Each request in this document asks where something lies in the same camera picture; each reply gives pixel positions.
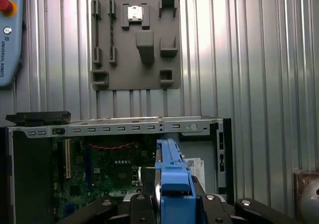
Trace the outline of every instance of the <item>red emergency stop button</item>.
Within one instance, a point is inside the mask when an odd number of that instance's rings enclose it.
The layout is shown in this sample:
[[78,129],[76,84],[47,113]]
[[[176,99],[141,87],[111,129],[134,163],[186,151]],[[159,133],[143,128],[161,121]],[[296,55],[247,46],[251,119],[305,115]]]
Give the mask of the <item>red emergency stop button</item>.
[[9,0],[0,0],[0,11],[5,14],[13,12],[13,4]]

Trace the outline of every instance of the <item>yellow ring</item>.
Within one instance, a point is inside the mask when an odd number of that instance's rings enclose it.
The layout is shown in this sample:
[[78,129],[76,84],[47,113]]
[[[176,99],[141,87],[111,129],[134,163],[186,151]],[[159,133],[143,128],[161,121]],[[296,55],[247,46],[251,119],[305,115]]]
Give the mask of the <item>yellow ring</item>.
[[2,12],[4,16],[14,16],[18,12],[18,7],[14,1],[9,0],[12,3],[13,9],[10,13]]

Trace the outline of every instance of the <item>gray tool holder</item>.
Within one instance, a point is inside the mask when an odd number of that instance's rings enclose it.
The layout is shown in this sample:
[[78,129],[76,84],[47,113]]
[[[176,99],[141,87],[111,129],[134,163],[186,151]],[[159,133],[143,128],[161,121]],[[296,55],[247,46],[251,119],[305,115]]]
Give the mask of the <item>gray tool holder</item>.
[[177,89],[178,0],[92,0],[93,88]]

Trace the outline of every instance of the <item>label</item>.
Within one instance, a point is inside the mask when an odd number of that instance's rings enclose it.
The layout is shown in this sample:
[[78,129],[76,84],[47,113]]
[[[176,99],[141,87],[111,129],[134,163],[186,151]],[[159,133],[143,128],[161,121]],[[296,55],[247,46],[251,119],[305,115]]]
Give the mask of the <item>label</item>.
[[3,78],[5,73],[4,73],[4,69],[5,69],[5,64],[4,64],[4,60],[5,60],[5,49],[6,49],[6,42],[9,41],[9,37],[6,36],[4,38],[4,41],[1,42],[1,50],[0,50],[0,78]]
[[205,192],[206,190],[205,190],[204,161],[200,160],[200,158],[185,158],[184,161],[189,166],[191,174],[199,180],[199,183],[201,184],[201,187],[203,188]]

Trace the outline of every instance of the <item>red cable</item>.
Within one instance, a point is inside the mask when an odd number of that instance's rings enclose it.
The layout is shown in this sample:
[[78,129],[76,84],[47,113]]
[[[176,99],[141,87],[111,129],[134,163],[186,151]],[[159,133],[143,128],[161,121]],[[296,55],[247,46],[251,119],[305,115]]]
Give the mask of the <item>red cable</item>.
[[121,145],[121,146],[117,146],[117,147],[101,147],[101,146],[96,146],[96,145],[93,145],[93,144],[89,143],[89,146],[91,146],[92,148],[103,149],[103,150],[116,150],[116,149],[121,149],[121,148],[128,147],[128,146],[130,146],[130,145],[132,145],[134,143],[135,142],[127,143],[127,144],[124,144],[124,145]]

